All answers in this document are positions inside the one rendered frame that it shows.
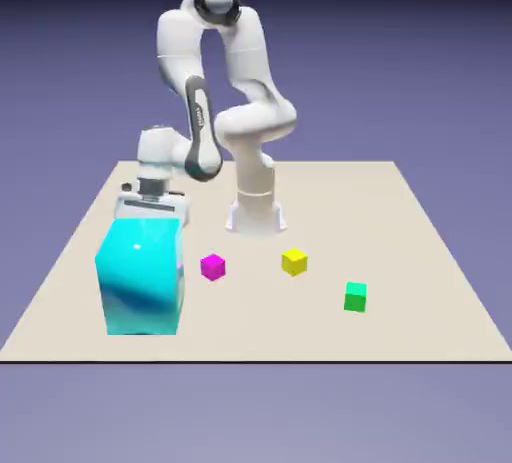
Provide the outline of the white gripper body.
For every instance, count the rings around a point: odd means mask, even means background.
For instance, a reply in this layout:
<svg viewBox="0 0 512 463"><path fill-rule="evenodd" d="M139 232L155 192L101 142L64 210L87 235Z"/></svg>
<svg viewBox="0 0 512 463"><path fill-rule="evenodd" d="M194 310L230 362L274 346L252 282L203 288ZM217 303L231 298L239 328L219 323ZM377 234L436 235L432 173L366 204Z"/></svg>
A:
<svg viewBox="0 0 512 463"><path fill-rule="evenodd" d="M181 226L189 222L190 199L182 194L164 193L157 197L138 193L120 193L115 209L115 218L171 218Z"/></svg>

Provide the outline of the large cyan box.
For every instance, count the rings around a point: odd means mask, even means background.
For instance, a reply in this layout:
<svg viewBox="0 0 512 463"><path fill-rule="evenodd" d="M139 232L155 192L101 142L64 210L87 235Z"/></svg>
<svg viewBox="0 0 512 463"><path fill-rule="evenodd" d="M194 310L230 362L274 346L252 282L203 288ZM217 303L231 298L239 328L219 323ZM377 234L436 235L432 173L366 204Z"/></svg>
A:
<svg viewBox="0 0 512 463"><path fill-rule="evenodd" d="M185 294L176 218L116 218L95 256L109 335L174 335Z"/></svg>

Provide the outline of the small yellow cube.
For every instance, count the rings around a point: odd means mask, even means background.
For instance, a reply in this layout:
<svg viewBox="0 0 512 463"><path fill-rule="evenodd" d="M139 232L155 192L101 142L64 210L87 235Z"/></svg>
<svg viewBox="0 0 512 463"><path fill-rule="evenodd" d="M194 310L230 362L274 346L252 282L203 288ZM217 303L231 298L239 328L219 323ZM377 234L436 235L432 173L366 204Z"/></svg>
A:
<svg viewBox="0 0 512 463"><path fill-rule="evenodd" d="M281 256L281 268L290 276L297 276L307 270L308 256L297 248L286 250Z"/></svg>

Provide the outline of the small green cube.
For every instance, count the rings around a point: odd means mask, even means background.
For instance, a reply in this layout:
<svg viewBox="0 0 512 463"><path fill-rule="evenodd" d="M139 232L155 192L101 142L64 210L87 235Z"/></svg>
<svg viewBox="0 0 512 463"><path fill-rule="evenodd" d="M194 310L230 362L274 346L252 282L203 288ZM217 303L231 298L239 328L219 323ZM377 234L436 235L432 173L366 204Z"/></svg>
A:
<svg viewBox="0 0 512 463"><path fill-rule="evenodd" d="M367 284L347 282L345 288L344 309L346 311L364 312L367 300Z"/></svg>

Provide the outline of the small magenta cube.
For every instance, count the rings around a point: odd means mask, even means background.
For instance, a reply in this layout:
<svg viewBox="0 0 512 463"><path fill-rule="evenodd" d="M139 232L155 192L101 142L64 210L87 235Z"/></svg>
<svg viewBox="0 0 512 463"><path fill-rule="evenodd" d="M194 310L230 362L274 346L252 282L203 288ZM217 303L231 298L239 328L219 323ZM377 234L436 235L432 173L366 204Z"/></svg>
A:
<svg viewBox="0 0 512 463"><path fill-rule="evenodd" d="M202 276L215 281L226 274L226 262L217 254L210 254L201 259L200 270Z"/></svg>

